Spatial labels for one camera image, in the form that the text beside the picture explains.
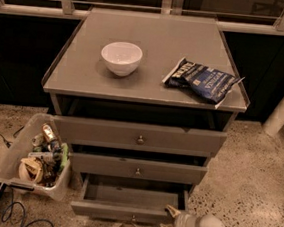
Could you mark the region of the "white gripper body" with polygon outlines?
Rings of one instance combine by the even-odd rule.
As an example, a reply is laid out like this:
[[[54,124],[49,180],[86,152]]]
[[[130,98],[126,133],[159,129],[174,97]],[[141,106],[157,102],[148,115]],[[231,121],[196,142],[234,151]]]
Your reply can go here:
[[[180,213],[175,217],[174,227],[195,227],[197,218],[186,212]]]

